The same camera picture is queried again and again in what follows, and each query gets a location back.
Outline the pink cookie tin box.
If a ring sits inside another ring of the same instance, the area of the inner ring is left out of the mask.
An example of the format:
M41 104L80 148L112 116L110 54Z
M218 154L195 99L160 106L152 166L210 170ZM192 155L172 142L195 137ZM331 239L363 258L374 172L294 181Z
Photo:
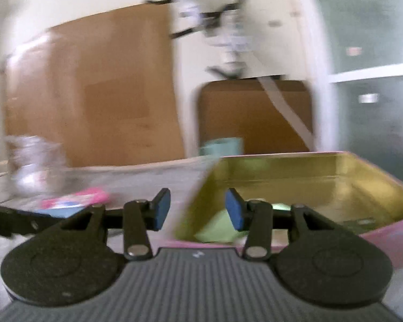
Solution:
M403 267L403 183L353 153L289 153L218 159L183 212L175 238L196 234L224 208L226 190L243 199L304 204L351 225Z

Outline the blue soft pack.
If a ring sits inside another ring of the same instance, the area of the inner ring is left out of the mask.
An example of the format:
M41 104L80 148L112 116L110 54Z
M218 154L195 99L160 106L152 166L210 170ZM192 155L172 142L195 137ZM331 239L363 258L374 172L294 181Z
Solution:
M48 216L55 218L68 218L73 216L74 214L79 213L79 211L83 211L85 206L70 206L63 208L42 208L36 209L33 213L39 214L40 216Z

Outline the pink towel cloth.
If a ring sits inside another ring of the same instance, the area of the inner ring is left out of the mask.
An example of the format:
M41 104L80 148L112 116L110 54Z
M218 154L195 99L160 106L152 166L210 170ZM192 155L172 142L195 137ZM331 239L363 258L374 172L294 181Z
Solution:
M56 199L46 199L41 203L42 208L63 208L70 206L92 206L104 204L110 200L110 195L101 188L87 188L77 193L60 196Z

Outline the grey floral tablecloth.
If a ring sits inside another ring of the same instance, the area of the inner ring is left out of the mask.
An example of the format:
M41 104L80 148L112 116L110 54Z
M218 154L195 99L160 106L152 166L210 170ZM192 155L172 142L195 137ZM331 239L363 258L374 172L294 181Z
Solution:
M217 161L215 158L197 157L141 166L69 169L62 193L67 195L87 188L99 188L110 196L108 208L121 208L133 199L152 199L160 189L168 188L171 191L171 207L165 224L162 230L149 232L148 236L153 250L163 246L181 246L184 243L175 238L175 228ZM0 264L11 249L27 239L27 236L19 235L11 239L0 237ZM10 298L0 277L0 310L9 303Z

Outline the white light bulb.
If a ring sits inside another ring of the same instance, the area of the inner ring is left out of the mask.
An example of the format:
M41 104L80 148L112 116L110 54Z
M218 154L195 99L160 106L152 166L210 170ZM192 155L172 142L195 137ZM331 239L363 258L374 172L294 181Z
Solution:
M174 0L174 4L180 17L189 19L195 25L203 23L203 0Z

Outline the large cardboard sheet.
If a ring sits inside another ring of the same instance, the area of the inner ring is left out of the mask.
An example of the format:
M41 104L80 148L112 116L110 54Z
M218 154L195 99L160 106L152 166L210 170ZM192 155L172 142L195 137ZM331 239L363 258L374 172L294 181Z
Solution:
M171 13L140 4L45 30L8 58L7 134L58 142L70 166L182 159Z

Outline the frosted glass window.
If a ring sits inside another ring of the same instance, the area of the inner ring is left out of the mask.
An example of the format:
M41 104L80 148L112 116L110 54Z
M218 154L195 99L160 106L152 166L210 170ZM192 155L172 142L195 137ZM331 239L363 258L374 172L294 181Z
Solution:
M338 102L337 147L403 181L403 0L314 0Z

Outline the clear plastic bag with cups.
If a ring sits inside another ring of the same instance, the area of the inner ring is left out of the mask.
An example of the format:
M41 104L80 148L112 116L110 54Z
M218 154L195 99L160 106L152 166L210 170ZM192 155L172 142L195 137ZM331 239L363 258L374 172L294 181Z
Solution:
M62 146L37 135L8 136L11 181L21 196L57 194L66 183L67 159Z

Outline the teal plastic mug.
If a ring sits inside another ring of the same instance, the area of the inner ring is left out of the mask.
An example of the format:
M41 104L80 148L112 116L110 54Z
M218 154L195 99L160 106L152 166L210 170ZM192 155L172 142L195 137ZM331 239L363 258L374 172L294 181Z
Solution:
M243 153L243 140L239 137L224 137L209 140L203 143L199 149L199 154L201 156L239 156Z

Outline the white power strip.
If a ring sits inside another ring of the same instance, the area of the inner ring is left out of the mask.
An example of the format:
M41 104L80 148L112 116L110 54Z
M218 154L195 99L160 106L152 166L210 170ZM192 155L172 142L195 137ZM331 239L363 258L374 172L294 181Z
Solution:
M221 49L222 65L210 66L207 71L223 79L240 79L246 70L242 54L249 51L241 9L229 9L219 17L219 26L205 34L210 46Z

